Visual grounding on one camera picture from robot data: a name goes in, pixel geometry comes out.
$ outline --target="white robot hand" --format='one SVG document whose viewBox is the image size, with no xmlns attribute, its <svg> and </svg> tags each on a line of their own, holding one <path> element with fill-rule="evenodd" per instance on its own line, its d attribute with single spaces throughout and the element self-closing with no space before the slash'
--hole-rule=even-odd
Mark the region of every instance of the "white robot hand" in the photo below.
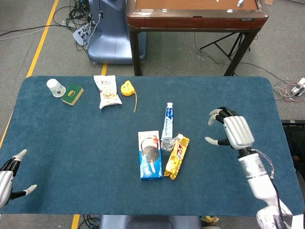
<svg viewBox="0 0 305 229">
<path fill-rule="evenodd" d="M 22 150 L 19 154 L 8 160 L 2 168 L 0 168 L 0 208 L 5 206 L 10 199 L 26 196 L 37 187 L 37 185 L 32 185 L 26 190 L 12 192 L 12 186 L 17 170 L 26 153 L 26 149 Z"/>
<path fill-rule="evenodd" d="M 238 161 L 242 165 L 254 196 L 257 199 L 265 201 L 268 205 L 256 214 L 257 223 L 260 228 L 304 229 L 303 215 L 292 216 L 289 208 L 278 197 L 277 189 L 272 182 L 274 178 L 272 161 L 261 151 L 251 148 L 254 138 L 245 118 L 226 107 L 220 107 L 211 111 L 210 116 L 208 125 L 212 125 L 215 120 L 222 123 L 227 138 L 224 140 L 214 140 L 210 137 L 205 137 L 206 141 L 212 145 L 231 146 L 233 149 L 238 150 Z M 270 177 L 259 155 L 268 158 L 268 161 L 271 162 L 272 172 Z M 291 222 L 288 222 L 288 218 L 284 219 L 285 216 L 292 219 Z"/>
</svg>

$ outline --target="power strip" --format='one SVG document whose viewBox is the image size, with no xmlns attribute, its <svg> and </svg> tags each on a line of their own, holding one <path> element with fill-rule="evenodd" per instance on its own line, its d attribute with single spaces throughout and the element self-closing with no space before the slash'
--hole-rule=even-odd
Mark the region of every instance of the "power strip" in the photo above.
<svg viewBox="0 0 305 229">
<path fill-rule="evenodd" d="M 89 24 L 87 23 L 73 33 L 73 38 L 80 46 L 84 46 L 88 43 L 87 40 L 90 37 L 90 33 Z"/>
<path fill-rule="evenodd" d="M 303 94 L 304 89 L 305 89 L 305 78 L 302 78 L 302 79 L 299 81 L 299 85 L 298 85 L 298 86 L 295 86 L 295 87 L 291 90 L 291 93 L 292 93 L 292 94 L 295 94 L 296 96 L 300 96 L 301 94 Z"/>
</svg>

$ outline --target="green sponge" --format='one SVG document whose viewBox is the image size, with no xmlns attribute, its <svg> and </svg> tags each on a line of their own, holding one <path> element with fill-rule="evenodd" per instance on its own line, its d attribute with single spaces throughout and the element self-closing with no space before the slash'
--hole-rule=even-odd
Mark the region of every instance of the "green sponge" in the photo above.
<svg viewBox="0 0 305 229">
<path fill-rule="evenodd" d="M 62 96 L 61 100 L 64 103 L 74 106 L 74 104 L 79 99 L 79 97 L 81 96 L 83 91 L 84 91 L 84 89 L 82 89 L 82 87 L 80 87 L 76 84 L 71 84 L 67 88 L 66 93 Z"/>
</svg>

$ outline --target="yellow floor line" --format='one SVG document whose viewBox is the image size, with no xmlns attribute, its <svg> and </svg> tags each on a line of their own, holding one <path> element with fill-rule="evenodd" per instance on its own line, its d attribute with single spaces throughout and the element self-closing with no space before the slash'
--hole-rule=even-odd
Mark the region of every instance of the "yellow floor line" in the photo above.
<svg viewBox="0 0 305 229">
<path fill-rule="evenodd" d="M 51 25 L 51 21 L 52 21 L 52 18 L 53 18 L 55 9 L 56 9 L 56 7 L 57 7 L 58 1 L 59 1 L 59 0 L 55 0 L 55 2 L 54 2 L 54 4 L 53 4 L 53 7 L 52 7 L 52 9 L 51 9 L 51 12 L 50 12 L 50 15 L 49 15 L 49 19 L 48 19 L 48 21 L 47 21 L 46 26 Z M 40 54 L 40 52 L 41 52 L 41 49 L 42 49 L 44 40 L 46 39 L 46 36 L 47 36 L 47 34 L 48 34 L 48 30 L 49 30 L 49 29 L 48 29 L 48 27 L 47 27 L 47 29 L 43 31 L 43 34 L 42 34 L 42 36 L 41 36 L 39 45 L 38 45 L 37 50 L 36 50 L 36 52 L 35 52 L 34 58 L 33 58 L 33 60 L 32 60 L 32 63 L 31 63 L 31 65 L 30 65 L 30 69 L 29 69 L 29 71 L 28 71 L 28 74 L 27 74 L 27 77 L 26 77 L 26 78 L 32 76 L 32 74 L 33 74 L 33 71 L 34 71 L 36 62 L 37 62 L 37 60 L 38 60 L 39 54 Z"/>
<path fill-rule="evenodd" d="M 80 215 L 75 214 L 73 216 L 73 221 L 72 221 L 71 229 L 77 229 L 79 221 L 80 221 Z"/>
<path fill-rule="evenodd" d="M 106 75 L 107 66 L 108 66 L 108 64 L 106 64 L 106 63 L 103 64 L 103 68 L 102 68 L 102 73 L 101 73 L 101 75 Z"/>
<path fill-rule="evenodd" d="M 59 1 L 59 0 L 55 0 L 55 2 L 54 2 L 54 4 L 53 4 L 53 7 L 52 7 L 52 9 L 51 9 L 51 12 L 50 12 L 50 15 L 49 15 L 49 19 L 48 19 L 48 21 L 47 21 L 46 26 L 47 26 L 47 25 L 51 25 L 51 21 L 52 21 L 52 18 L 53 18 L 53 15 L 54 15 L 56 6 L 57 6 L 57 4 L 58 4 L 58 1 Z M 34 58 L 33 58 L 33 60 L 32 60 L 32 64 L 30 65 L 30 69 L 29 69 L 29 71 L 28 71 L 28 74 L 27 74 L 26 78 L 32 76 L 32 73 L 33 73 L 33 71 L 34 71 L 34 68 L 35 68 L 37 59 L 38 59 L 38 57 L 39 57 L 40 51 L 41 51 L 42 46 L 43 46 L 43 43 L 44 43 L 44 40 L 46 39 L 48 30 L 49 30 L 49 29 L 46 29 L 46 30 L 43 31 L 43 34 L 42 34 L 42 36 L 41 36 L 39 45 L 38 45 L 38 47 L 37 47 L 36 53 L 35 53 L 35 55 L 34 55 Z M 0 148 L 1 148 L 1 146 L 2 146 L 2 143 L 3 143 L 3 141 L 4 141 L 4 137 L 5 137 L 5 135 L 6 135 L 6 132 L 7 132 L 7 130 L 8 130 L 8 127 L 9 127 L 9 125 L 10 125 L 10 119 L 9 119 L 8 124 L 6 125 L 6 128 L 5 128 L 5 130 L 4 130 L 4 133 L 3 133 L 3 135 L 2 135 L 2 138 L 1 138 L 1 141 L 0 141 Z"/>
</svg>

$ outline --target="yellow tape measure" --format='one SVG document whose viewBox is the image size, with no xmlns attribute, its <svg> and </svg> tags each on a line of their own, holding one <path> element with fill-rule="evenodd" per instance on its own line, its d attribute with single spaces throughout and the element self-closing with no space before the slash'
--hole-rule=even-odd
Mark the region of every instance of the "yellow tape measure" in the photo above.
<svg viewBox="0 0 305 229">
<path fill-rule="evenodd" d="M 121 86 L 121 92 L 123 95 L 125 96 L 131 96 L 133 94 L 135 94 L 135 106 L 134 106 L 134 110 L 133 112 L 135 113 L 136 112 L 136 109 L 137 109 L 137 93 L 134 89 L 134 87 L 132 86 L 132 83 L 127 80 L 122 86 Z"/>
</svg>

